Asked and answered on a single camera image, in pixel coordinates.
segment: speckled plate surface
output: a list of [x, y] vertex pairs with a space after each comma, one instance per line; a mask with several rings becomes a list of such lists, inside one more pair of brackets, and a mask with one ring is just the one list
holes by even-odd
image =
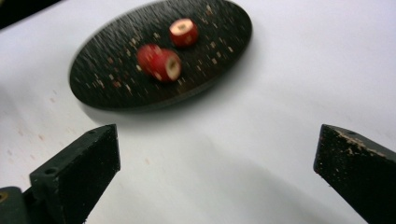
[[[169, 38], [173, 21], [190, 18], [198, 42], [176, 49]], [[182, 101], [209, 88], [240, 58], [252, 34], [251, 20], [234, 3], [171, 0], [132, 10], [107, 24], [82, 47], [70, 70], [70, 88], [84, 104], [101, 109], [152, 109]], [[143, 74], [136, 51], [155, 43], [174, 50], [182, 73], [173, 83]]]

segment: apple flesh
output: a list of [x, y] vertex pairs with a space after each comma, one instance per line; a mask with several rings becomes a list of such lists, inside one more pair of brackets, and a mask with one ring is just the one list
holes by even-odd
[[150, 63], [151, 74], [161, 82], [178, 79], [181, 72], [181, 60], [172, 50], [163, 49]]
[[198, 27], [190, 19], [180, 19], [169, 27], [170, 38], [174, 45], [185, 48], [193, 45], [198, 39]]
[[151, 60], [154, 58], [154, 56], [160, 54], [161, 52], [162, 49], [156, 44], [147, 44], [137, 50], [137, 62], [143, 72], [151, 75]]

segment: apple slice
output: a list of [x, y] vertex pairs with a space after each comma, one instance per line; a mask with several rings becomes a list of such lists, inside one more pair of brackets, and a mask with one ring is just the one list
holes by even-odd
[[161, 52], [161, 48], [156, 44], [147, 44], [137, 50], [137, 62], [143, 72], [151, 75], [150, 62], [155, 55]]
[[198, 27], [190, 19], [180, 19], [169, 28], [170, 37], [176, 47], [185, 48], [193, 45], [198, 39]]
[[163, 49], [150, 63], [151, 74], [161, 82], [178, 79], [181, 73], [181, 60], [172, 50]]

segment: screw hole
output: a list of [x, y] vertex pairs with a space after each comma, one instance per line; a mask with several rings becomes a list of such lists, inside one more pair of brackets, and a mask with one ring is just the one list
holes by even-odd
[[53, 175], [58, 171], [58, 169], [56, 169], [55, 167], [49, 168], [48, 170], [46, 170], [44, 173], [46, 175]]

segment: white table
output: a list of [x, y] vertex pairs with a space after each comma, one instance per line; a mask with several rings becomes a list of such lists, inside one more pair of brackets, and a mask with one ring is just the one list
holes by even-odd
[[81, 104], [68, 72], [147, 0], [69, 0], [0, 31], [0, 187], [118, 125], [121, 171], [88, 223], [365, 223], [313, 171], [320, 125], [396, 148], [396, 1], [235, 0], [254, 34], [226, 79], [147, 113]]

